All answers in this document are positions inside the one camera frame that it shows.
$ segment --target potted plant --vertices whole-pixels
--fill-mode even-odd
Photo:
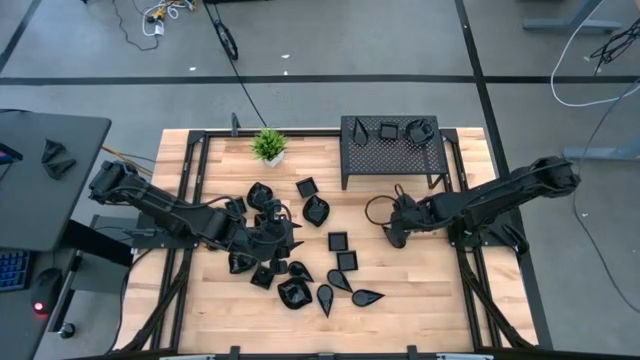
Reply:
[[[279,132],[264,128],[256,135],[251,150],[260,160],[264,160],[269,167],[275,167],[284,159],[284,149],[288,139]]]

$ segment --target white pot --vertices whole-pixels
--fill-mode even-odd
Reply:
[[[271,159],[271,161],[264,160],[264,162],[269,165],[269,167],[273,168],[276,167],[282,159],[284,159],[284,151],[281,151],[280,154],[276,155],[276,157]]]

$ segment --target black mesh shelf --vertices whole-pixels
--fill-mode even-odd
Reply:
[[[353,126],[360,120],[369,135],[365,146],[353,141]],[[404,136],[407,124],[426,119],[436,135],[425,145],[414,145]],[[398,124],[398,140],[379,137],[380,123]],[[446,158],[435,116],[343,116],[340,127],[342,189],[349,175],[446,174]]]

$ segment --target blue keyboard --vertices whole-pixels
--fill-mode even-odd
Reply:
[[[26,289],[32,261],[29,251],[0,249],[0,292]]]

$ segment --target concrete floor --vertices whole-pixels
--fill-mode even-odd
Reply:
[[[131,1],[116,0],[133,41],[140,33]],[[138,0],[140,8],[152,0]],[[562,16],[577,1],[467,0],[469,20],[485,75],[548,76],[567,34],[528,33],[526,17]],[[28,2],[0,2],[0,48],[6,46]],[[427,74],[471,75],[455,4],[449,0],[274,0],[222,4],[225,23],[240,47],[241,75]],[[632,0],[606,1],[594,18],[628,26],[640,13]],[[6,67],[4,77],[230,76],[232,69],[204,9],[168,20],[155,51],[126,44],[109,0],[43,0]],[[560,75],[591,75],[588,56],[607,40],[576,38]],[[602,74],[636,75],[640,46]],[[568,101],[615,96],[626,85],[562,85]],[[434,114],[441,126],[484,126],[474,84],[337,83],[249,84],[266,121],[278,126],[337,126],[343,114]],[[584,145],[606,110],[566,108],[548,85],[488,86],[509,166],[559,155]],[[106,143],[123,152],[155,157],[164,128],[227,127],[236,112],[243,126],[258,119],[237,84],[0,86],[0,108],[103,116],[113,120]],[[620,103],[595,145],[616,145],[640,132],[638,96]],[[108,157],[101,155],[98,163]],[[635,163],[589,162],[578,192],[579,211],[629,300],[640,306],[640,250],[636,234]],[[73,217],[133,217],[129,208],[102,207],[81,197]],[[571,215],[570,198],[522,206],[542,301],[555,349],[640,355],[640,315],[615,292],[586,235]],[[45,336],[38,359],[103,353],[117,318],[114,294],[81,293],[68,319],[84,331],[62,341]]]

